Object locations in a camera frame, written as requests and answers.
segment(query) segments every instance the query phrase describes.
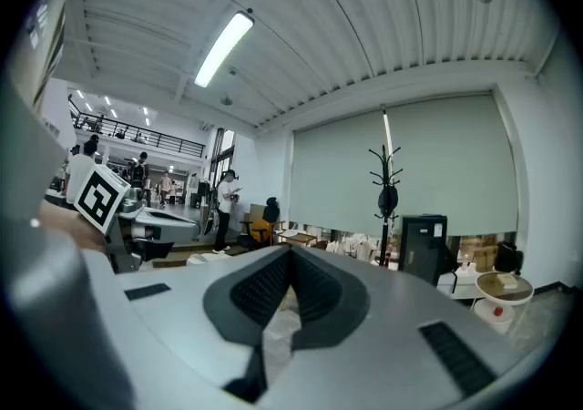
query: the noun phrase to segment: cable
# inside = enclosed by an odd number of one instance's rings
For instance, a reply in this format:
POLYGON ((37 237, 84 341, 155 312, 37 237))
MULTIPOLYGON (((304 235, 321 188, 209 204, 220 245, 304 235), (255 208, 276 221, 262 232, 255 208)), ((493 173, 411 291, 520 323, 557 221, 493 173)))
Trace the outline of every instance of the cable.
POLYGON ((354 25, 353 22, 350 21, 350 18, 348 17, 348 15, 346 14, 346 12, 344 11, 343 6, 340 4, 339 0, 335 0, 336 4, 338 4, 338 6, 340 7, 340 9, 343 11, 344 16, 346 16, 346 20, 348 21, 348 24, 350 25, 350 27, 353 29, 354 35, 356 36, 356 39, 358 40, 358 44, 360 44, 361 49, 363 50, 363 55, 364 58, 366 59, 366 63, 368 64, 369 67, 369 71, 371 72, 371 74, 374 77, 374 70, 373 70, 373 66, 371 65, 371 61, 368 59, 368 56, 366 55, 366 50, 364 50, 364 46, 363 46, 363 42, 361 41, 361 38, 358 36, 358 33, 356 32, 356 29, 354 29, 354 25))
POLYGON ((419 14, 419 4, 415 0, 415 8, 417 9, 417 21, 419 22, 419 33, 421 34, 421 59, 419 65, 423 65, 425 61, 425 53, 423 49, 423 27, 421 26, 421 15, 419 14))

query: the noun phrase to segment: backpack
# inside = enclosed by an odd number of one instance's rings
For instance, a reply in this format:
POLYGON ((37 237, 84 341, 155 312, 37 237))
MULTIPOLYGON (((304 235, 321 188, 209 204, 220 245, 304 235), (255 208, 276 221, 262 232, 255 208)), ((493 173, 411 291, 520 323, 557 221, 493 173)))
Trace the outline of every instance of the backpack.
POLYGON ((140 185, 144 182, 144 174, 146 171, 144 170, 143 164, 137 164, 134 166, 134 171, 132 172, 132 183, 139 183, 140 185))

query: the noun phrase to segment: roller blind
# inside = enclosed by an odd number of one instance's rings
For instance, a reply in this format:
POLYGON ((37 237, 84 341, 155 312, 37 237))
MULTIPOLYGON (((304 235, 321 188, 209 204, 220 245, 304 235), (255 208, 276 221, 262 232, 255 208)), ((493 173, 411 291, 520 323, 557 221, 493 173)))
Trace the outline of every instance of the roller blind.
POLYGON ((428 100, 387 116, 393 146, 402 147, 397 214, 444 214, 448 235, 517 229, 514 161, 491 96, 428 100))
MULTIPOLYGON (((517 183, 506 130, 494 99, 452 97, 387 109, 401 183, 400 215, 444 214, 449 235, 515 231, 517 183)), ((291 220, 380 236, 380 173, 368 149, 385 142, 381 112, 295 135, 291 220)), ((396 229, 400 229, 400 218, 396 229)))
POLYGON ((291 172, 290 219, 338 231, 380 236, 377 199, 383 113, 372 112, 296 133, 291 172))

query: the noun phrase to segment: railing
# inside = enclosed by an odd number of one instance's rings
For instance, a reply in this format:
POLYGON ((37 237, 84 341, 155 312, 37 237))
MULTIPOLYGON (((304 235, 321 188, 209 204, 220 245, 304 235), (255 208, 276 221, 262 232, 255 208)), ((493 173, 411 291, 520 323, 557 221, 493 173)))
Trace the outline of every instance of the railing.
POLYGON ((201 158, 202 150, 204 150, 203 144, 172 137, 164 133, 158 133, 148 128, 135 127, 134 125, 110 120, 103 116, 98 117, 96 115, 80 113, 76 118, 71 118, 71 120, 73 121, 73 127, 76 129, 84 129, 97 133, 98 135, 147 144, 154 148, 188 154, 195 158, 201 158))

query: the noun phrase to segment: ceiling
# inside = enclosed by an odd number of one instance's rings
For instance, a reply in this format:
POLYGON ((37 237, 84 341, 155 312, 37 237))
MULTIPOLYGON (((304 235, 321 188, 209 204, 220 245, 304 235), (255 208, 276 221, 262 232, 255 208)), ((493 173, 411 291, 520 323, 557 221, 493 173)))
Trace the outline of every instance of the ceiling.
POLYGON ((536 73, 557 31, 544 0, 67 0, 56 76, 250 135, 418 67, 514 62, 536 73), (248 8, 254 27, 196 86, 214 40, 248 8))
POLYGON ((81 90, 83 98, 77 93, 76 89, 69 88, 67 90, 67 95, 71 95, 71 101, 73 104, 83 113, 93 114, 93 115, 105 115, 106 118, 111 120, 117 120, 119 122, 128 123, 130 125, 135 125, 136 127, 146 128, 146 118, 149 119, 150 126, 153 127, 156 121, 156 116, 158 112, 151 108, 148 109, 148 114, 144 114, 144 108, 138 104, 127 102, 125 100, 120 100, 113 96, 107 96, 110 105, 107 104, 105 96, 100 96, 97 94, 87 93, 81 90), (111 110, 114 110, 117 117, 114 117, 111 110))

